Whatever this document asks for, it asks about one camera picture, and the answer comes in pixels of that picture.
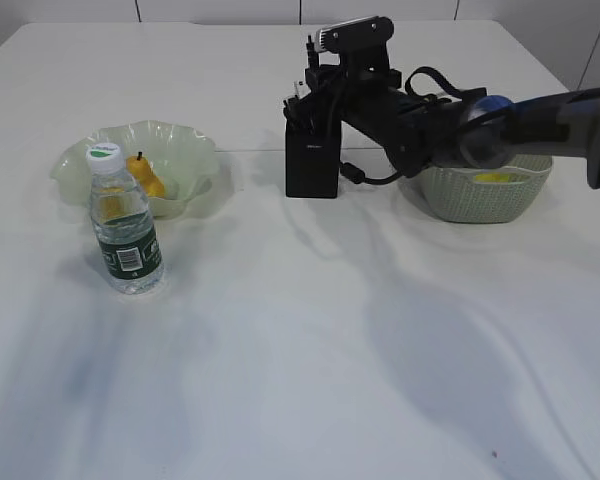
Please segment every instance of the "green bottle label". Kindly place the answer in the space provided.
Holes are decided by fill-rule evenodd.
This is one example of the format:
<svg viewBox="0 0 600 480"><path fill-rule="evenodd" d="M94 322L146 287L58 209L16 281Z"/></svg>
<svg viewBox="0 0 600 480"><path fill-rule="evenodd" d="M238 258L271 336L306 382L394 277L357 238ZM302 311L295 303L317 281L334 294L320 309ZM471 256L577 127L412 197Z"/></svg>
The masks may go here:
<svg viewBox="0 0 600 480"><path fill-rule="evenodd" d="M115 278L136 280L146 277L162 263L155 228L133 243L124 245L112 245L100 241L98 243L102 249L104 263Z"/></svg>

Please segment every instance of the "barcode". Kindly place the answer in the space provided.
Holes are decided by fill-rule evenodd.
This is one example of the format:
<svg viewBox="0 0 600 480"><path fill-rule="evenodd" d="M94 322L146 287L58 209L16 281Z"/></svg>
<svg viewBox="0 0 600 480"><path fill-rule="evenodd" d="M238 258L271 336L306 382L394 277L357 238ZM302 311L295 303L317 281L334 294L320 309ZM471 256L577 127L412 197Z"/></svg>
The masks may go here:
<svg viewBox="0 0 600 480"><path fill-rule="evenodd" d="M123 272L133 272L142 268L142 259L138 247L130 248L129 250L118 250L118 260Z"/></svg>

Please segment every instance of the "yellow pear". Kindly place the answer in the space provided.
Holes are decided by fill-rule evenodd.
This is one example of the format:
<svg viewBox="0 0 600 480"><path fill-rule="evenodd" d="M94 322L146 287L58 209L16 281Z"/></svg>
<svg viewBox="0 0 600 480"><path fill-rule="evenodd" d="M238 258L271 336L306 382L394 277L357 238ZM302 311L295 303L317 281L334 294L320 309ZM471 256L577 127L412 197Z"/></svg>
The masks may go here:
<svg viewBox="0 0 600 480"><path fill-rule="evenodd" d="M150 197L165 197L164 185L151 170L149 161L138 152L137 156L127 158L127 170L133 175Z"/></svg>

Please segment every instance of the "black box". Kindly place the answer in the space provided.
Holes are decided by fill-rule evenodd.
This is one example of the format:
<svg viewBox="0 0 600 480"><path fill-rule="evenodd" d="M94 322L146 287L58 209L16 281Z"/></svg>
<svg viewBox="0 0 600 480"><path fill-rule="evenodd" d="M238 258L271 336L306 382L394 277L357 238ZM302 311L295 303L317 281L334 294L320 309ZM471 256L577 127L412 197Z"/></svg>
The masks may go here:
<svg viewBox="0 0 600 480"><path fill-rule="evenodd" d="M341 122L334 122L329 138L294 130L287 122L285 140L287 197L336 198L340 174Z"/></svg>

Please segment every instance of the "glass bowl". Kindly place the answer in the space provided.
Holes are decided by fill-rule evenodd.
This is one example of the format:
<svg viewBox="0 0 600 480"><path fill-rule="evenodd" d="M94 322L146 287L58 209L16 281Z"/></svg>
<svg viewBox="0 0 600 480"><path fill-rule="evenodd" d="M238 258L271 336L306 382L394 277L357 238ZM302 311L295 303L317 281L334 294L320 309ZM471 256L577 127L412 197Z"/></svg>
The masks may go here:
<svg viewBox="0 0 600 480"><path fill-rule="evenodd" d="M154 217L174 217L191 200L205 201L220 176L213 140L191 127L146 120L102 128L68 148L51 171L63 201L71 205L89 203L91 170L85 154L101 142L120 145L125 158L140 151L147 158L169 192L168 199L149 197Z"/></svg>

